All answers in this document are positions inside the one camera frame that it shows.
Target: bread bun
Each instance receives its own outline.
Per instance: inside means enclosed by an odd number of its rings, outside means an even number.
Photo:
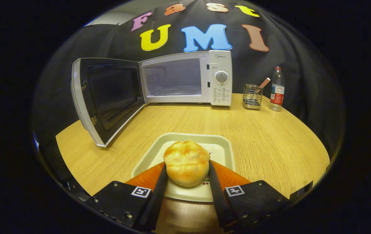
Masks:
[[[176,184],[192,187],[209,172],[210,154],[193,141],[175,142],[164,153],[168,177]]]

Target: microwave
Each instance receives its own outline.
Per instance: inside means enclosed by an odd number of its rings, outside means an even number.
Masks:
[[[83,127],[106,147],[149,102],[230,106],[232,58],[228,50],[166,55],[141,62],[79,58],[71,94]]]

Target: tray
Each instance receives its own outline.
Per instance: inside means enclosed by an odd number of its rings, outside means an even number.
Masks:
[[[132,170],[132,177],[164,161],[163,155],[168,147],[177,141],[191,140],[201,145],[210,153],[210,159],[216,163],[235,171],[232,145],[229,140],[216,135],[198,135],[185,133],[166,133],[159,136],[139,163]],[[196,187],[187,188],[175,184],[170,179],[167,184],[165,196],[173,199],[192,202],[213,202],[213,196],[208,178]]]

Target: wood grain surface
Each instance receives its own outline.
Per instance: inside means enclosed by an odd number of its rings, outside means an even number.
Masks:
[[[94,195],[110,181],[125,182],[152,143],[168,132],[221,135],[232,144],[236,172],[250,181],[263,179],[281,194],[319,181],[329,165],[317,136],[290,112],[271,111],[263,97],[260,110],[242,106],[232,94],[230,107],[151,103],[125,125],[107,148],[98,147],[80,121],[60,132],[57,142],[75,179]],[[221,233],[211,203],[164,199],[159,233]]]

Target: utensil holder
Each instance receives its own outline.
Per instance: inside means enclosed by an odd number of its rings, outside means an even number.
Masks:
[[[243,87],[243,107],[259,110],[262,102],[262,91],[263,88],[260,88],[258,85],[246,84]]]

